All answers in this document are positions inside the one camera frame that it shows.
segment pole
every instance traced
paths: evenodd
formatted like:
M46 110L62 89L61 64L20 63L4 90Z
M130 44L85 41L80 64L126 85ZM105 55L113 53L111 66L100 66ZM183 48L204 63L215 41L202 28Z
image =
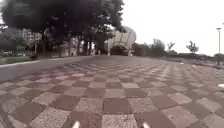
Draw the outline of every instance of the pole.
M218 65L220 65L220 30L219 30L219 56L218 56Z

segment foliage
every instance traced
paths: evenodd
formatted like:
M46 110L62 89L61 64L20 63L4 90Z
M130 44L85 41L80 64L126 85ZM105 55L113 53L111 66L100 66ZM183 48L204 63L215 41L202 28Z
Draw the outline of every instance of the foliage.
M195 45L192 41L190 41L190 44L186 46L191 53L196 53L199 50L199 47Z
M50 33L64 40L73 36L95 41L92 35L107 33L110 26L123 30L122 5L122 0L7 0L2 17L9 27Z
M217 53L214 55L214 57L217 60L224 61L224 54L222 54L222 53Z
M127 49L122 45L115 45L111 48L111 55L123 55L127 56Z
M169 44L167 44L168 51L170 51L173 48L174 45L175 45L175 43L172 43L172 42L170 42Z
M153 39L154 43L151 45L137 44L132 45L133 55L135 56L154 56L159 57L166 54L165 45L159 39Z
M0 34L0 51L22 51L26 46L25 40L19 35L3 32Z

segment checkered pavement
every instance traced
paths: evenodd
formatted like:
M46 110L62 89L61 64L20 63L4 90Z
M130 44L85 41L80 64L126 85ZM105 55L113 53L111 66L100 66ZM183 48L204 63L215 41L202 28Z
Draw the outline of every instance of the checkered pavement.
M0 84L16 128L223 128L224 89L190 65L96 59Z

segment bush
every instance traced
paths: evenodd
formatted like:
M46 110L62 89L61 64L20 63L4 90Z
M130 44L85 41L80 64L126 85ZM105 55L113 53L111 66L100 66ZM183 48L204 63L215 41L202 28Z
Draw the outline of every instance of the bush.
M31 60L37 60L37 58L38 58L37 54L33 54L30 56Z

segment low wall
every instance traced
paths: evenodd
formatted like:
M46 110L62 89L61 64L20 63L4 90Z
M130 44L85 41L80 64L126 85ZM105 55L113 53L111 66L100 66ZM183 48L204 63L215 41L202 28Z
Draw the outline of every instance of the low wall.
M78 62L89 58L92 57L79 56L0 65L0 81L12 80L22 75L35 73L40 70L55 68L61 65Z

